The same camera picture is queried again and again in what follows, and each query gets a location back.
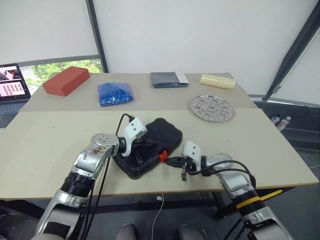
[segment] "blue plastic bag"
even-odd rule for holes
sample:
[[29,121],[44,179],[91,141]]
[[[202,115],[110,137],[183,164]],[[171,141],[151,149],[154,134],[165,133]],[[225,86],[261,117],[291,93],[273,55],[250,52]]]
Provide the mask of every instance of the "blue plastic bag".
[[134,99],[131,87],[124,82],[108,82],[98,85],[101,107],[126,104]]

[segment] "white cable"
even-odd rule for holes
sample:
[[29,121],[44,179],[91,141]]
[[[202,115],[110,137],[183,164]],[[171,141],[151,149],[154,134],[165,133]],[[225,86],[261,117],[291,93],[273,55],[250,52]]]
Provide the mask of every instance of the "white cable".
[[161,212],[162,207],[164,206],[164,202],[165,202],[165,197],[164,197],[164,195],[163,195],[162,193],[161,193],[161,195],[162,195],[162,204],[161,204],[161,207],[160,207],[158,213],[156,214],[156,216],[155,216],[155,218],[154,218],[154,220],[153,220],[153,223],[152,223],[151,240],[154,240],[154,226],[155,226],[155,221],[156,221],[159,213]]

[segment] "beige tabletop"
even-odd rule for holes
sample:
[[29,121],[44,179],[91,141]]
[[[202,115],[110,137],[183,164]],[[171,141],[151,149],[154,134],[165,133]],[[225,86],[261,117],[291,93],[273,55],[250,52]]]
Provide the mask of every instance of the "beige tabletop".
[[[113,134],[122,111],[20,112],[0,135],[0,199],[51,198],[61,187],[78,154],[96,133]],[[128,111],[144,123],[165,118],[183,132],[204,155],[229,154],[256,177],[257,188],[315,184],[318,179],[296,151],[258,108],[238,108],[224,123],[204,121],[189,110]],[[120,133],[127,121],[123,122]],[[172,153],[180,156],[181,146]],[[160,163],[140,179],[130,179],[110,163],[102,194],[219,191],[216,176],[187,176]]]
[[[232,78],[230,73],[212,73]],[[223,89],[200,84],[200,73],[186,73],[188,87],[153,88],[148,73],[91,73],[90,78],[68,96],[47,94],[40,86],[25,111],[140,111],[186,110],[191,99],[201,95],[213,95],[228,101],[234,108],[256,108],[248,94],[238,84],[234,89]],[[104,83],[129,83],[134,100],[127,104],[101,107],[98,88]]]

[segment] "metal plate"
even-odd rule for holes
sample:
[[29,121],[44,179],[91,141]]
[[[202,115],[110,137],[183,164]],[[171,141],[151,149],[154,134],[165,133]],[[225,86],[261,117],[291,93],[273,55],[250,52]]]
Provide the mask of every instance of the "metal plate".
[[190,109],[199,118],[215,123],[229,121],[235,114],[230,103],[210,95],[197,96],[191,100]]

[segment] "water bottle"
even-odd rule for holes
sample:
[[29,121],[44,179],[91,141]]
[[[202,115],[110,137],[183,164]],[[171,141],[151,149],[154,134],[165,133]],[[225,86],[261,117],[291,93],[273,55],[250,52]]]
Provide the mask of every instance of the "water bottle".
[[283,118],[277,125],[276,128],[279,131],[282,131],[283,129],[286,128],[286,126],[289,124],[291,117],[290,116],[286,116],[285,118]]
[[271,122],[273,123],[273,125],[277,125],[277,123],[280,121],[280,115],[277,116],[273,116],[271,118]]

